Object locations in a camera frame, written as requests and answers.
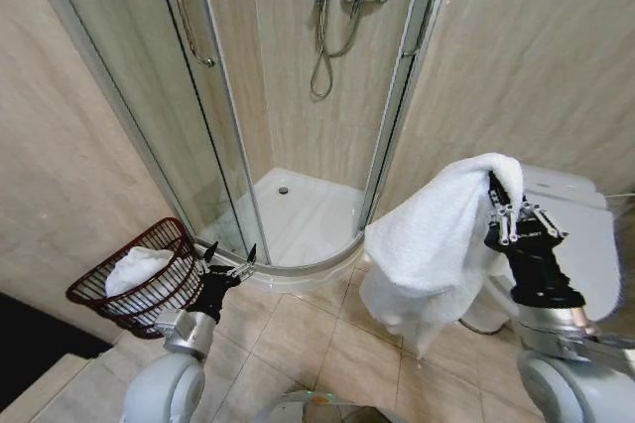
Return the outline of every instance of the wicker basket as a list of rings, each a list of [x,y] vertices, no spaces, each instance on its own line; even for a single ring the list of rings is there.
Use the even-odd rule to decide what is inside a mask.
[[[106,278],[117,261],[134,246],[169,249],[174,255],[143,284],[123,294],[106,297]],[[161,336],[153,329],[157,316],[165,309],[187,307],[200,292],[195,261],[193,244],[184,226],[177,219],[166,217],[73,282],[66,296],[141,339],[155,339]]]

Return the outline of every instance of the tiled floor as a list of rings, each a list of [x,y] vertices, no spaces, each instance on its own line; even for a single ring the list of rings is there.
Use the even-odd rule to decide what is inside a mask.
[[[311,293],[229,291],[192,421],[252,421],[278,395],[302,388],[390,408],[410,422],[543,421],[522,388],[510,331],[485,337],[449,326],[416,360],[361,304],[367,268],[360,260]],[[127,383],[162,352],[158,341],[126,335],[36,421],[118,421]]]

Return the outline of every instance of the folded towel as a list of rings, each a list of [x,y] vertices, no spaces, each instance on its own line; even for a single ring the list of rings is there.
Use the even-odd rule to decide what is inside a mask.
[[[493,261],[494,251],[483,245],[490,171],[517,212],[520,164],[489,153],[448,165],[366,227],[364,247],[375,266],[362,282],[361,299],[373,318],[409,339],[420,356],[444,324],[467,310]]]
[[[123,294],[133,287],[146,282],[163,269],[174,253],[167,249],[148,249],[135,246],[122,259],[106,278],[106,296]]]

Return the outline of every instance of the cable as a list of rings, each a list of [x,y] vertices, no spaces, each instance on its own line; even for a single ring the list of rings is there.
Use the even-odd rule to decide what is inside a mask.
[[[317,46],[319,47],[319,51],[317,54],[316,65],[314,66],[314,70],[311,74],[311,93],[319,98],[323,99],[327,97],[333,89],[333,69],[330,64],[330,60],[332,58],[339,58],[346,54],[352,45],[353,38],[357,33],[357,27],[359,26],[359,20],[361,18],[361,7],[363,0],[353,0],[352,4],[352,17],[351,21],[353,22],[351,31],[348,35],[348,38],[344,42],[344,46],[334,53],[330,53],[328,51],[328,47],[326,46],[326,32],[328,31],[328,6],[330,4],[329,0],[318,0],[319,1],[319,17],[317,19]],[[326,75],[327,86],[324,92],[319,92],[316,88],[316,80],[318,78],[318,70],[319,63],[324,61],[324,66],[326,67]]]

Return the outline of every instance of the shower door handle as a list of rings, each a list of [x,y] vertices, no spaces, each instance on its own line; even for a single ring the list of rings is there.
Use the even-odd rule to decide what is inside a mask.
[[[422,22],[421,28],[419,29],[419,35],[417,36],[417,43],[415,44],[415,48],[412,49],[411,51],[404,51],[403,53],[401,53],[402,58],[411,58],[421,48],[421,44],[424,41],[424,36],[426,35],[426,29],[428,28],[428,20],[430,19],[430,13],[433,10],[434,2],[435,0],[428,0],[428,4],[426,4],[426,11],[424,12],[424,21]]]
[[[179,15],[181,16],[181,22],[183,23],[183,29],[186,31],[186,38],[188,39],[188,45],[190,46],[191,54],[196,58],[196,60],[208,67],[212,68],[216,64],[216,60],[214,58],[202,58],[198,53],[196,47],[196,41],[194,40],[194,33],[191,29],[190,16],[188,15],[188,9],[186,8],[186,3],[184,0],[175,0],[177,2],[177,8],[179,9]]]

